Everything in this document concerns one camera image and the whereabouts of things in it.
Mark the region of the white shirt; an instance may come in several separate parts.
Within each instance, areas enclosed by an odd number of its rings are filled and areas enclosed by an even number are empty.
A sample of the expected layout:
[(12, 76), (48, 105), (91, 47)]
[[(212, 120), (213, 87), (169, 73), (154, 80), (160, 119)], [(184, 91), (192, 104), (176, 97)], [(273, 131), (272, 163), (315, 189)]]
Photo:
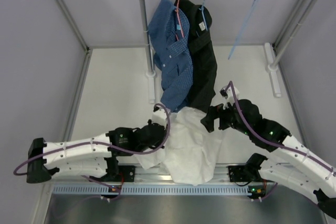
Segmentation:
[(137, 161), (145, 169), (161, 164), (169, 169), (216, 166), (224, 133), (209, 133), (201, 123), (205, 115), (190, 107), (173, 113), (164, 149), (152, 154), (136, 155)]

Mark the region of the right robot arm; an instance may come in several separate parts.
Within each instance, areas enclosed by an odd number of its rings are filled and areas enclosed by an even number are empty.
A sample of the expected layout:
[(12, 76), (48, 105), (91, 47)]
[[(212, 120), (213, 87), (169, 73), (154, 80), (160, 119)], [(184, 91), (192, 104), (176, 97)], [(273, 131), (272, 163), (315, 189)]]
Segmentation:
[(235, 129), (270, 156), (255, 153), (247, 161), (245, 176), (284, 185), (311, 200), (321, 211), (335, 218), (335, 168), (304, 145), (276, 121), (263, 118), (258, 106), (242, 99), (234, 104), (210, 106), (201, 124), (208, 132)]

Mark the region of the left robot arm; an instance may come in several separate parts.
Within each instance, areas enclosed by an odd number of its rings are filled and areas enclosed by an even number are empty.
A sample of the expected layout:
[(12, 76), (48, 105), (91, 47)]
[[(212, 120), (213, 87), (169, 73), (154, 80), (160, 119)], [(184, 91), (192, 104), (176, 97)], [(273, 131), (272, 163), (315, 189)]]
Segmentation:
[(119, 127), (72, 142), (33, 140), (28, 151), (26, 181), (44, 183), (56, 177), (87, 176), (111, 182), (119, 174), (118, 157), (149, 155), (162, 148), (168, 126), (148, 121), (142, 128)]

